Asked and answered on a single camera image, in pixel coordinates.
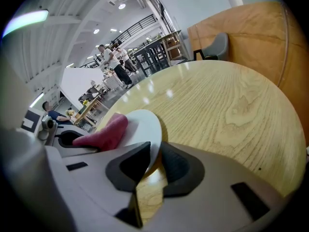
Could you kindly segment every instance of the table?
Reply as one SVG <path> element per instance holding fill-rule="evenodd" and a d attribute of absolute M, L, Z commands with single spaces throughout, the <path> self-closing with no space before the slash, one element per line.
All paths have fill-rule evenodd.
<path fill-rule="evenodd" d="M 152 41 L 151 43 L 147 44 L 146 46 L 144 46 L 143 48 L 141 48 L 140 50 L 135 52 L 134 56 L 137 56 L 137 53 L 139 51 L 141 51 L 141 50 L 143 50 L 145 48 L 149 48 L 151 46 L 151 44 L 153 44 L 153 43 L 155 43 L 157 41 L 160 41 L 163 44 L 163 47 L 164 47 L 164 50 L 165 50 L 165 53 L 166 53 L 166 56 L 167 56 L 167 61 L 168 61 L 169 66 L 171 66 L 171 60 L 173 60 L 173 59 L 171 59 L 169 57 L 169 51 L 173 50 L 175 48 L 180 49 L 181 52 L 182 52 L 182 55 L 184 55 L 187 59 L 189 59 L 188 53 L 186 52 L 186 49 L 185 49 L 185 47 L 184 47 L 184 45 L 183 45 L 183 43 L 182 43 L 182 41 L 181 41 L 181 39 L 179 37 L 179 33 L 180 32 L 181 32 L 181 30 L 175 31 L 175 32 L 169 33 L 169 34 L 167 34 L 167 35 L 165 35 L 165 36 L 163 36 L 163 37 L 161 37 L 159 39 L 156 39 L 156 40 Z M 178 43 L 176 45 L 168 48 L 167 42 L 165 42 L 165 40 L 167 40 L 168 38 L 172 38 L 172 37 L 176 38 Z"/>
<path fill-rule="evenodd" d="M 118 87 L 122 87 L 123 83 L 118 78 L 117 74 L 114 73 L 113 75 L 109 76 L 104 80 L 104 84 L 110 88 L 116 90 Z"/>
<path fill-rule="evenodd" d="M 86 114 L 91 110 L 91 108 L 96 104 L 100 104 L 101 106 L 103 106 L 104 108 L 106 108 L 107 110 L 109 110 L 108 107 L 106 107 L 105 105 L 103 105 L 101 102 L 98 101 L 99 96 L 96 96 L 91 102 L 90 104 L 85 108 L 85 110 L 83 110 L 83 112 L 81 114 L 77 113 L 75 115 L 75 117 L 78 115 L 78 117 L 76 117 L 76 120 L 74 121 L 73 125 L 77 125 L 83 118 L 85 120 L 87 120 L 93 127 L 96 127 L 96 124 L 93 123 L 90 119 L 88 119 L 86 117 Z"/>
<path fill-rule="evenodd" d="M 144 79 L 106 114 L 154 112 L 163 141 L 231 157 L 269 182 L 283 196 L 300 184 L 306 164 L 305 137 L 285 95 L 268 79 L 241 65 L 194 61 Z M 137 186 L 143 222 L 162 204 L 167 184 L 160 157 Z"/>

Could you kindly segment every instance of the black pants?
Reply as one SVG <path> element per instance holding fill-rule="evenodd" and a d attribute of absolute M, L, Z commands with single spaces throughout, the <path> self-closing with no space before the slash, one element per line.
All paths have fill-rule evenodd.
<path fill-rule="evenodd" d="M 117 74 L 118 78 L 124 82 L 126 85 L 129 85 L 132 83 L 131 78 L 128 76 L 128 74 L 126 73 L 126 71 L 124 69 L 122 69 L 121 65 L 118 64 L 115 69 L 114 69 L 115 73 Z"/>

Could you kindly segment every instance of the pink towel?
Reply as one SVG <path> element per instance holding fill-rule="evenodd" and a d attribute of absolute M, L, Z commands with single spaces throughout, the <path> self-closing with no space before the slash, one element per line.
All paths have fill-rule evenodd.
<path fill-rule="evenodd" d="M 73 140 L 73 145 L 89 145 L 101 151 L 115 149 L 126 131 L 128 120 L 123 114 L 113 114 L 107 125 L 91 135 Z"/>

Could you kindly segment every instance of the ceiling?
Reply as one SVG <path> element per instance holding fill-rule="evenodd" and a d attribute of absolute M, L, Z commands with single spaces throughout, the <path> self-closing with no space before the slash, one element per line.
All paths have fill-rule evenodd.
<path fill-rule="evenodd" d="M 119 10 L 123 2 L 126 7 Z M 145 7 L 141 0 L 26 0 L 15 16 L 47 9 L 47 20 L 9 33 L 1 48 L 27 86 L 37 95 L 44 92 L 44 99 L 55 104 L 65 67 L 78 67 L 96 51 L 95 45 L 116 38 L 120 33 L 110 33 L 112 27 L 126 30 L 150 15 Z"/>
<path fill-rule="evenodd" d="M 87 59 L 87 57 L 99 53 L 96 45 L 111 43 L 112 40 L 121 34 L 119 31 L 123 32 L 127 30 L 138 21 L 152 14 L 152 11 L 148 7 L 142 9 L 136 0 L 127 0 L 125 4 L 126 7 L 122 10 L 119 10 L 118 6 L 111 6 L 108 2 L 103 4 L 97 12 L 98 18 L 103 21 L 103 23 L 97 26 L 100 31 L 97 34 L 92 33 L 89 36 L 91 39 L 88 42 L 91 45 L 87 49 L 91 50 L 87 52 L 81 49 L 80 53 L 78 51 L 72 51 L 72 54 L 75 54 L 70 56 L 72 62 L 79 62 L 78 60 L 80 60 L 79 66 L 90 62 L 92 59 Z"/>

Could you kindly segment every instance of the black metal railing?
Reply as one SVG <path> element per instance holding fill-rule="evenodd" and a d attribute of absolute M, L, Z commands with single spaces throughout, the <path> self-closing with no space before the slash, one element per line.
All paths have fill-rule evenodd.
<path fill-rule="evenodd" d="M 128 38 L 136 34 L 137 32 L 141 31 L 145 27 L 153 24 L 156 22 L 156 19 L 154 18 L 154 15 L 151 14 L 144 19 L 140 20 L 139 22 L 135 23 L 133 26 L 129 27 L 126 31 L 124 31 L 122 34 L 120 34 L 116 39 L 114 39 L 108 48 L 113 49 L 114 47 L 117 47 L 121 45 L 123 42 L 125 42 Z"/>
<path fill-rule="evenodd" d="M 102 54 L 100 54 L 100 55 L 98 54 L 98 55 L 95 56 L 95 58 L 93 58 L 93 60 L 94 61 L 86 63 L 86 64 L 80 66 L 79 68 L 96 68 L 103 61 L 103 55 Z"/>

